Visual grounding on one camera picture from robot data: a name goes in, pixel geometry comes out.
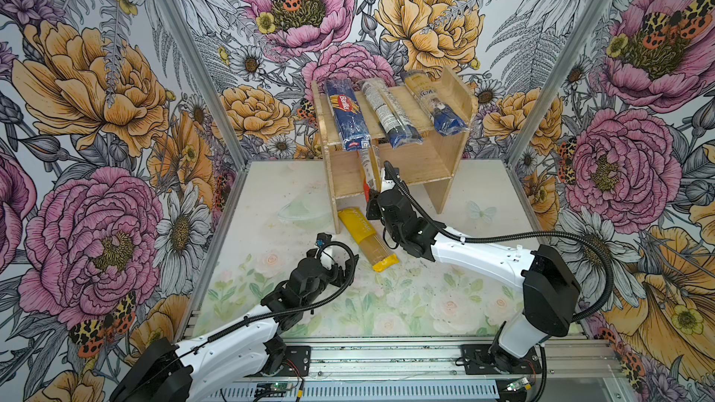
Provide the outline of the red spaghetti bag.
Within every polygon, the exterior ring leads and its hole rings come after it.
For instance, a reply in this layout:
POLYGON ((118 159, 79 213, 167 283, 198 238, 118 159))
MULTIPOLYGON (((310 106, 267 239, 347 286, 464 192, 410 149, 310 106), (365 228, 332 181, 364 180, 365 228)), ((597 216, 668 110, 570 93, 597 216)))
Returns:
POLYGON ((362 191, 369 202, 374 195, 382 191, 383 172, 379 149, 375 145, 359 150, 362 191))

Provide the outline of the clear blue-end spaghetti bag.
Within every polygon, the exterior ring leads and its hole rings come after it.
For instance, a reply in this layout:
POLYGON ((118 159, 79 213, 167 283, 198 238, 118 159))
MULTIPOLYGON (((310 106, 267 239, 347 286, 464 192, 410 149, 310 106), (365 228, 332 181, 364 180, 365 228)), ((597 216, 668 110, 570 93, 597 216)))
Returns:
POLYGON ((376 114, 392 148, 423 143, 416 126, 383 79, 365 79, 360 83, 360 90, 376 114))

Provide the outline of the blue Barilla pasta box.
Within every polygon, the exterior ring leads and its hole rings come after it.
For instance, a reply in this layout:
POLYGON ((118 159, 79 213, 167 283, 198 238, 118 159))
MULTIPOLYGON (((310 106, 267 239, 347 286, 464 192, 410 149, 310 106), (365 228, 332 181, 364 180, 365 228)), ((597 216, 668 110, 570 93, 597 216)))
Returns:
POLYGON ((344 150, 367 149, 371 141, 370 132, 351 80, 347 78, 327 79, 324 82, 324 89, 344 150))

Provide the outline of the yellow blue spaghetti bag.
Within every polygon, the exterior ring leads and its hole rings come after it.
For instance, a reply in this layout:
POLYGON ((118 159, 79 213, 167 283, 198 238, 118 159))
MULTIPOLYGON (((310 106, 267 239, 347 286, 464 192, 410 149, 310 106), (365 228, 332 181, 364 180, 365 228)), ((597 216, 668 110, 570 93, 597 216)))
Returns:
POLYGON ((439 98, 435 83, 423 71, 405 71, 401 79, 415 101, 430 117, 437 134, 452 136, 467 131, 467 124, 450 105, 439 98))

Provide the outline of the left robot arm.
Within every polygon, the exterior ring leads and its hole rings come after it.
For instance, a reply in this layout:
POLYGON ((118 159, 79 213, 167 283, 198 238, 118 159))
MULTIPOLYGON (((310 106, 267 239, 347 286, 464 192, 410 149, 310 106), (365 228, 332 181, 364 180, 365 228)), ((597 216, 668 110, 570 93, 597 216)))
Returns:
POLYGON ((234 323, 182 342, 152 342, 110 400, 201 401, 235 379, 275 372, 286 350, 282 334, 344 293, 358 263, 343 242, 311 249, 288 279, 234 323))

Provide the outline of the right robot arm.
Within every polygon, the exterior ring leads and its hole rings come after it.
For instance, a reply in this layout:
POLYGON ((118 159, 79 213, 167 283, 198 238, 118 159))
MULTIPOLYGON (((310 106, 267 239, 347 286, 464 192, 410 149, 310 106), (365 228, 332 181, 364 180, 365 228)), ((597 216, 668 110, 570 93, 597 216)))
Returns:
POLYGON ((384 164, 381 190, 371 194, 367 210, 369 219, 381 221, 396 246, 409 255, 465 268, 521 291, 523 309, 502 324, 474 363, 515 373, 536 347, 569 333, 581 288, 553 247, 508 247, 506 236, 469 237, 432 219, 390 162, 384 164))

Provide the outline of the wooden two-tier shelf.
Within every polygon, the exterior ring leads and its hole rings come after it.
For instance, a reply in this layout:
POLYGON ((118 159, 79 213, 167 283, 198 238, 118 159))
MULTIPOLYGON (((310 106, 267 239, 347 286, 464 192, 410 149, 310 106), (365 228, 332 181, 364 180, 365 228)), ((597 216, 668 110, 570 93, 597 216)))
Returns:
MULTIPOLYGON (((433 82, 439 98, 449 104, 465 123, 469 124, 478 110, 477 98, 464 81, 450 68, 444 68, 441 77, 433 82)), ((338 218, 338 206, 346 199, 363 195, 361 161, 359 154, 343 149, 342 139, 331 114, 328 97, 320 92, 318 83, 311 83, 313 104, 320 130, 320 145, 330 192, 331 215, 337 232, 342 228, 338 218)), ((407 87, 391 87, 390 92, 400 102, 411 122, 423 137, 421 144, 407 144, 394 149, 379 125, 375 113, 363 112, 371 136, 371 151, 381 160, 387 160, 400 171, 400 176, 409 185, 422 184, 432 205, 441 213, 447 202, 454 175, 462 159, 469 133, 452 136, 439 135, 428 114, 407 87)))

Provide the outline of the left green circuit board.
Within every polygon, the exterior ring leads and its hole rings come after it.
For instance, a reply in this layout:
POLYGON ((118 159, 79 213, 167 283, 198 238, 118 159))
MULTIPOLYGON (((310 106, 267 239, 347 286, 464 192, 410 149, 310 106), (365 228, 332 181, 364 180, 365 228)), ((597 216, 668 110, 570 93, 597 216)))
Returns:
POLYGON ((285 396, 292 391, 294 385, 288 383, 262 383, 255 388, 254 398, 267 398, 268 396, 285 396))

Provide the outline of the green circuit board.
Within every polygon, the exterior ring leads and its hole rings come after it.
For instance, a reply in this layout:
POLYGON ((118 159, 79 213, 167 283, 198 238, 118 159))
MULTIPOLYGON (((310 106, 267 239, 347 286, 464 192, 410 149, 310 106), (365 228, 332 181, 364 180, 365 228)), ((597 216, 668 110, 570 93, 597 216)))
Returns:
POLYGON ((288 383, 262 383, 255 388, 254 398, 267 398, 268 396, 285 396, 292 391, 294 385, 288 383))
POLYGON ((532 385, 528 378, 522 377, 515 381, 508 383, 505 387, 506 392, 521 392, 529 391, 532 385))

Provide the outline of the right green circuit board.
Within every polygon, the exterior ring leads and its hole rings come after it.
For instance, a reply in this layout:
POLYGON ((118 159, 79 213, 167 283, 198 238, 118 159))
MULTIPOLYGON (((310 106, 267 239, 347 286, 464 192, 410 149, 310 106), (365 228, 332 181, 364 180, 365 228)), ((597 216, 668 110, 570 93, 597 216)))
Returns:
POLYGON ((521 392, 529 391, 532 385, 528 378, 522 377, 515 381, 508 383, 505 387, 506 392, 521 392))

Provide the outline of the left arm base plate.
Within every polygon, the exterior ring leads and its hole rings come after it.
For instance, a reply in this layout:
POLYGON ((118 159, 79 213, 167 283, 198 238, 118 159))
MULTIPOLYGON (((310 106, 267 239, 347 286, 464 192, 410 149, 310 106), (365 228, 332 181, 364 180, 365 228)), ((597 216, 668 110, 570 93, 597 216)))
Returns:
POLYGON ((310 370, 312 348, 289 345, 268 350, 268 359, 260 371, 264 377, 306 377, 310 370))

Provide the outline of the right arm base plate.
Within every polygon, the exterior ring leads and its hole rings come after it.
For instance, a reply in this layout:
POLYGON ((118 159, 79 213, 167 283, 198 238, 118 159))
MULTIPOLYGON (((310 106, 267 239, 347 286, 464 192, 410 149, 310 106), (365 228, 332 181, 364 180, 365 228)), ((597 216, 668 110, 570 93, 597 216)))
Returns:
POLYGON ((467 375, 537 375, 542 371, 541 360, 534 347, 523 358, 515 358, 502 351, 492 354, 491 347, 491 344, 463 344, 454 365, 462 367, 467 375))

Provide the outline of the aluminium front rail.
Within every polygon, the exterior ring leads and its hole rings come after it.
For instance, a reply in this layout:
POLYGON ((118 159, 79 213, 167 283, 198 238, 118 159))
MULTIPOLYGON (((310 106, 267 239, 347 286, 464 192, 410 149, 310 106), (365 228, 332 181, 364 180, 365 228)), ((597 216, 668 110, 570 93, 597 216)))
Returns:
POLYGON ((454 365, 463 344, 490 344, 487 338, 394 338, 292 339, 285 346, 307 345, 312 348, 310 370, 306 377, 264 377, 260 373, 235 379, 276 380, 296 383, 307 381, 416 381, 455 380, 462 378, 508 380, 521 377, 539 379, 621 378, 622 366, 605 341, 591 341, 578 336, 552 339, 536 347, 542 371, 537 375, 467 375, 454 365))

